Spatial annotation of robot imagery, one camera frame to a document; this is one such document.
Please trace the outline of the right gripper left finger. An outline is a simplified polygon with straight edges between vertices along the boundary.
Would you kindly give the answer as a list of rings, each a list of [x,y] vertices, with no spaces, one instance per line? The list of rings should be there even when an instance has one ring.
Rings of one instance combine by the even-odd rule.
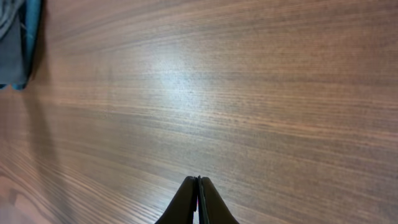
[[[197,210],[197,178],[188,176],[155,224],[192,224]]]

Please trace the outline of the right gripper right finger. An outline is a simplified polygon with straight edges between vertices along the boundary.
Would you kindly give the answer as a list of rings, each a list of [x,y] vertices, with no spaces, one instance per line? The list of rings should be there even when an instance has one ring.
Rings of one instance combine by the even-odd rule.
[[[239,224],[208,177],[198,177],[200,224]]]

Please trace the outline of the grey cotton shorts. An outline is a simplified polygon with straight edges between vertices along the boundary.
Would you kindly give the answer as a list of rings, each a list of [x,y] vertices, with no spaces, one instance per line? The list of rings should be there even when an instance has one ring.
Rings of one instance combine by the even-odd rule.
[[[1,0],[1,85],[24,82],[21,22],[24,0]]]

